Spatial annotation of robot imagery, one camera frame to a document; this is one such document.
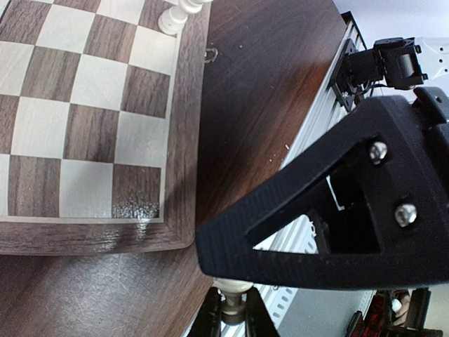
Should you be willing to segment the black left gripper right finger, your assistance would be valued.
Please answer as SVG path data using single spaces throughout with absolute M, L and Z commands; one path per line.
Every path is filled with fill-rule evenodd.
M 254 286 L 246 292 L 246 337 L 279 337 L 264 301 Z

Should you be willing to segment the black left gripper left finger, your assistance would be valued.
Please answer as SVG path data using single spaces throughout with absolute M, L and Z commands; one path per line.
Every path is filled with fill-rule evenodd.
M 209 288 L 187 337 L 220 337 L 222 297 L 218 288 Z

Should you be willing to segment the white chess piece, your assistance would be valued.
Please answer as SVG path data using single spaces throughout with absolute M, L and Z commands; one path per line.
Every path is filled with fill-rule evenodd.
M 215 278 L 213 285 L 224 296 L 220 305 L 222 321 L 226 325 L 241 324 L 246 318 L 246 302 L 243 295 L 253 287 L 252 282 Z

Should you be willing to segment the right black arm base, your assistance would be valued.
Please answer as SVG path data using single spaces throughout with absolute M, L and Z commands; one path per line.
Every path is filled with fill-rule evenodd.
M 341 54 L 330 77 L 330 87 L 336 95 L 339 104 L 347 112 L 352 111 L 356 97 L 357 86 L 353 85 L 353 76 L 349 66 L 349 56 L 356 53 L 357 49 L 352 39 L 346 39 Z

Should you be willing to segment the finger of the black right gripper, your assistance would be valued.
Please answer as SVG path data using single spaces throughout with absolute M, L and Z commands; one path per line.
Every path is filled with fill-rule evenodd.
M 448 281 L 448 98 L 364 100 L 196 232 L 202 272 L 304 289 Z

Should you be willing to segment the white chess bishop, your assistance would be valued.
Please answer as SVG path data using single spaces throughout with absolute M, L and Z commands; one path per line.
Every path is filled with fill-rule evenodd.
M 179 0 L 177 5 L 166 9 L 158 19 L 159 29 L 167 35 L 179 34 L 190 15 L 199 13 L 204 4 L 212 0 Z

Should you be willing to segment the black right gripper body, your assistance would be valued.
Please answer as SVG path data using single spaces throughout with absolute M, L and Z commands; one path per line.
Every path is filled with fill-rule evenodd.
M 413 177 L 410 198 L 417 208 L 412 224 L 416 267 L 448 266 L 448 97 L 437 87 L 415 89 Z

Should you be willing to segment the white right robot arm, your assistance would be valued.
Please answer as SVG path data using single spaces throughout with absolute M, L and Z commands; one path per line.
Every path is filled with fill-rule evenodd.
M 196 233 L 211 277 L 306 289 L 448 281 L 448 40 L 391 38 L 347 51 L 335 89 L 363 99 L 302 154 Z

